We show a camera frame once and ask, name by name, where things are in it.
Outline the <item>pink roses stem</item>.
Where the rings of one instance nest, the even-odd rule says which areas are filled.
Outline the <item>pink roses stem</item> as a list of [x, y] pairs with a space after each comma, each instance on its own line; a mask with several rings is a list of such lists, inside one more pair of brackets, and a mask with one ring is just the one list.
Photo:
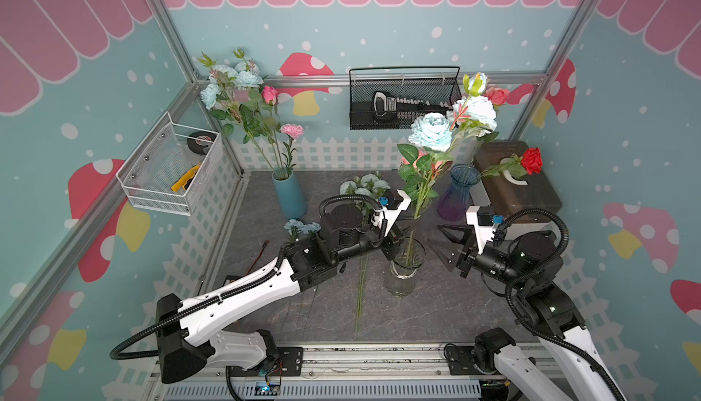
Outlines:
[[437, 161], [436, 154], [409, 145], [400, 147], [402, 163], [399, 175], [406, 182], [419, 180], [434, 181], [443, 176], [451, 167], [452, 161]]

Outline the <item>clear glass vase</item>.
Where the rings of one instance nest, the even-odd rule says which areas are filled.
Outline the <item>clear glass vase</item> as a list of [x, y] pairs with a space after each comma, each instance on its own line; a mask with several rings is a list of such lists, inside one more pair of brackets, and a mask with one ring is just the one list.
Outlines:
[[389, 262], [385, 274], [385, 288], [394, 296], [406, 297], [414, 292], [418, 272], [425, 264], [426, 252], [422, 242], [405, 240], [400, 253]]

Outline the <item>black tape roll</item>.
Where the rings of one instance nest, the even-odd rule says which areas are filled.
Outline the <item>black tape roll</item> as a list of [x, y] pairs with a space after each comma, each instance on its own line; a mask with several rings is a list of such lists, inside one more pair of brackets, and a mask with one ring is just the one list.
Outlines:
[[186, 139], [188, 149], [199, 156], [206, 156], [215, 143], [217, 134], [211, 132], [198, 131], [190, 134]]

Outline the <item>white flower stem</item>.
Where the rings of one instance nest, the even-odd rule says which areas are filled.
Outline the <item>white flower stem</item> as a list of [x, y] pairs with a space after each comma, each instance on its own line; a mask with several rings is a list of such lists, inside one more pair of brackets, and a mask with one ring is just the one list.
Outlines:
[[369, 192], [369, 196], [379, 198], [391, 188], [390, 184], [378, 174], [367, 174], [361, 178], [361, 188]]

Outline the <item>teal ceramic vase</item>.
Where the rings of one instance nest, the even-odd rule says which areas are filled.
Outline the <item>teal ceramic vase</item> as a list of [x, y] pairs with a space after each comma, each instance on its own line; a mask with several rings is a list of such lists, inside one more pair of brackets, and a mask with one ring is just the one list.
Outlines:
[[285, 218], [299, 219], [307, 213], [306, 198], [292, 170], [276, 169], [273, 172], [273, 185]]

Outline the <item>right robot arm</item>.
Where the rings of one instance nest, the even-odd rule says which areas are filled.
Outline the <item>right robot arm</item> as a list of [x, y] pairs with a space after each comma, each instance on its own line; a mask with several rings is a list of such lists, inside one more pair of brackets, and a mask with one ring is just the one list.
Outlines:
[[[531, 231], [501, 245], [520, 218], [542, 216], [555, 230]], [[465, 278], [471, 271], [503, 284], [515, 321], [537, 337], [555, 359], [579, 400], [623, 400], [624, 392], [602, 362], [586, 322], [573, 300], [556, 284], [570, 233], [555, 213], [529, 207], [503, 218], [492, 207], [470, 207], [464, 225], [441, 224], [443, 240], [429, 249], [449, 271]]]

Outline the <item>red rose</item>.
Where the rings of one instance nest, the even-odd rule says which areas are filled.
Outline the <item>red rose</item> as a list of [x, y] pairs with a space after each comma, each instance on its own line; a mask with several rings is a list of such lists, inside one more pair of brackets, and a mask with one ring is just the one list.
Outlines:
[[529, 148], [521, 156], [513, 154], [502, 159], [498, 164], [482, 170], [481, 177], [506, 176], [509, 174], [516, 180], [522, 180], [525, 176], [540, 174], [543, 162], [540, 149]]

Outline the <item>pale blue flower stem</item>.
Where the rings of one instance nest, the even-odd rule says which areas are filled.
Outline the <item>pale blue flower stem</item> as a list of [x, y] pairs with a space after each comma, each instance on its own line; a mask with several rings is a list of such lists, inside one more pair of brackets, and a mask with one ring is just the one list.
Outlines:
[[[370, 196], [372, 192], [368, 189], [368, 187], [364, 186], [361, 183], [361, 178], [359, 176], [356, 176], [352, 181], [347, 181], [344, 182], [341, 185], [341, 194], [343, 195], [363, 195], [363, 196]], [[370, 217], [372, 216], [372, 208], [362, 202], [362, 201], [357, 201], [356, 202], [357, 206], [361, 209], [361, 212], [363, 213], [363, 221], [368, 222], [370, 220]], [[363, 301], [364, 301], [364, 291], [365, 291], [365, 283], [367, 279], [367, 268], [368, 268], [368, 255], [361, 255], [360, 261], [359, 261], [359, 282], [358, 282], [358, 293], [357, 293], [357, 299], [356, 299], [356, 310], [355, 310], [355, 323], [354, 323], [354, 332], [359, 333], [361, 331], [361, 317], [363, 317]]]

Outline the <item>brown lid storage box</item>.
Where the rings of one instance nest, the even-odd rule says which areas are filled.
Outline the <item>brown lid storage box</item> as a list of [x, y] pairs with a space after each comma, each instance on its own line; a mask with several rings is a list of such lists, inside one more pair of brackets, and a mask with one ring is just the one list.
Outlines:
[[[484, 170], [513, 154], [522, 156], [527, 149], [527, 144], [522, 141], [489, 142], [481, 145], [474, 164], [476, 169]], [[525, 174], [522, 181], [527, 182], [527, 185], [516, 185], [505, 176], [489, 176], [482, 180], [489, 203], [498, 215], [510, 216], [528, 207], [542, 207], [553, 213], [562, 209], [562, 201], [545, 175], [544, 169], [540, 174]]]

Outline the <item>double blue carnation stem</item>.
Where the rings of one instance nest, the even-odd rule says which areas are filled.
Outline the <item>double blue carnation stem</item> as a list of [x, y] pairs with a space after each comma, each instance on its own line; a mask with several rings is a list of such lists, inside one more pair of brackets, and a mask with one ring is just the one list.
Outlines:
[[319, 232], [321, 230], [321, 225], [317, 222], [311, 222], [304, 224], [301, 228], [301, 233], [305, 236], [310, 236], [316, 232]]

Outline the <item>purple glass vase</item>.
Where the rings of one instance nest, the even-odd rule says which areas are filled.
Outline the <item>purple glass vase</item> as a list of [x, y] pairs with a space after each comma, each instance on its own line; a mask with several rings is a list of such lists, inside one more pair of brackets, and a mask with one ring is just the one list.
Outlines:
[[467, 210], [473, 205], [472, 187], [480, 181], [480, 172], [469, 164], [460, 164], [450, 171], [450, 185], [441, 196], [437, 214], [449, 222], [462, 222], [466, 219]]

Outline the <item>bit set tool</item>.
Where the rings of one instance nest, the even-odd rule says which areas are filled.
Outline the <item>bit set tool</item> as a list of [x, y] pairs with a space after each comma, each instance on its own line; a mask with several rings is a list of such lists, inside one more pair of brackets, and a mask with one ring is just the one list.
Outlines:
[[407, 121], [412, 122], [431, 112], [445, 114], [449, 105], [447, 102], [437, 103], [430, 100], [398, 97], [389, 92], [375, 92], [371, 98], [371, 109], [374, 119], [382, 122]]

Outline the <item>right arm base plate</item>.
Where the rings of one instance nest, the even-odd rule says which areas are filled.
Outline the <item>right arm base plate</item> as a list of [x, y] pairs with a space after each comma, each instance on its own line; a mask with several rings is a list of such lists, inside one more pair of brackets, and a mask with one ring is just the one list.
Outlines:
[[492, 375], [496, 372], [491, 355], [480, 345], [446, 344], [443, 354], [450, 375]]

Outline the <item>flowers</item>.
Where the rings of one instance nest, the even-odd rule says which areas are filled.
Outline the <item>flowers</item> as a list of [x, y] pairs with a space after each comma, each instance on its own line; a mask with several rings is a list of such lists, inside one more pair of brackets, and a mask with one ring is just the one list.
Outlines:
[[[433, 152], [437, 161], [454, 161], [453, 152], [465, 139], [481, 138], [492, 134], [498, 126], [497, 110], [484, 96], [489, 85], [489, 76], [478, 72], [463, 78], [464, 95], [453, 104], [445, 114], [431, 112], [417, 118], [411, 126], [411, 134], [406, 144], [417, 149]], [[434, 181], [405, 182], [403, 191], [411, 198], [411, 221], [405, 231], [408, 240], [412, 240], [415, 228], [422, 213], [428, 209], [432, 200], [438, 197], [434, 190]]]

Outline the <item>single blue flower stem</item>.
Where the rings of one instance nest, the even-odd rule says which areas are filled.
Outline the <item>single blue flower stem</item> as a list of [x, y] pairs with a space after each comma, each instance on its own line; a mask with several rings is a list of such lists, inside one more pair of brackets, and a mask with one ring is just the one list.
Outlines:
[[288, 237], [290, 238], [290, 242], [295, 243], [296, 241], [299, 240], [299, 237], [303, 234], [304, 229], [305, 229], [305, 224], [300, 220], [290, 219], [285, 223], [284, 229], [286, 232], [288, 232]]

